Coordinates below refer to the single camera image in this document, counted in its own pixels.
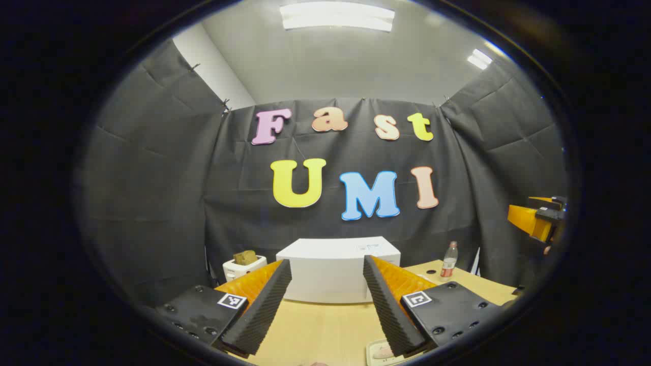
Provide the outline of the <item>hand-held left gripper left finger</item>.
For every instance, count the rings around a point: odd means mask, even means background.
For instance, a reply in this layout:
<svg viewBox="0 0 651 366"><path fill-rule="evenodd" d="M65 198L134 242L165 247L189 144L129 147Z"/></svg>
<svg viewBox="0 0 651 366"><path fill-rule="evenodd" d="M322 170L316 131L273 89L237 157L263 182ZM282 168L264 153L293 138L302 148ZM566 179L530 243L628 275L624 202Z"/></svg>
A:
<svg viewBox="0 0 651 366"><path fill-rule="evenodd" d="M195 285L155 310L194 339L247 358L267 336L290 281L290 262L277 260L214 289Z"/></svg>

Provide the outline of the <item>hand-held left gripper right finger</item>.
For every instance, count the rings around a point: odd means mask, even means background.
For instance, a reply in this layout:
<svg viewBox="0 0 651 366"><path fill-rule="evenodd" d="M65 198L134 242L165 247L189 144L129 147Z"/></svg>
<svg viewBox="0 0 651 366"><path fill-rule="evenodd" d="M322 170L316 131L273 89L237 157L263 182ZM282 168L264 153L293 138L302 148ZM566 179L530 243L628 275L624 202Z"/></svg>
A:
<svg viewBox="0 0 651 366"><path fill-rule="evenodd" d="M376 256L364 257L363 276L395 356L458 342L501 314L501 306L456 281L437 285Z"/></svg>

